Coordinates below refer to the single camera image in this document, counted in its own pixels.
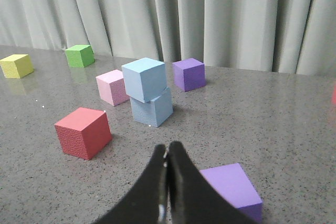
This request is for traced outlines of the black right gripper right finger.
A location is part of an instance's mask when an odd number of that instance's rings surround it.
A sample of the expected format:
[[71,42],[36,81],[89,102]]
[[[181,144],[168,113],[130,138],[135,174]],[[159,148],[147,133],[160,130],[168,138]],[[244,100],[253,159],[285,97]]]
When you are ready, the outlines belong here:
[[173,223],[255,223],[216,192],[181,142],[170,143],[168,174]]

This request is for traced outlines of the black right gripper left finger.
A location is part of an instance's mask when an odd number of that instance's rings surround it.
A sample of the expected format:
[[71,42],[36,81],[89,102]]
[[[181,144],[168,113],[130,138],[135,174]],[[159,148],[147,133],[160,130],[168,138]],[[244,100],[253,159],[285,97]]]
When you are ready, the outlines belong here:
[[166,179],[166,147],[160,144],[133,187],[95,223],[166,223]]

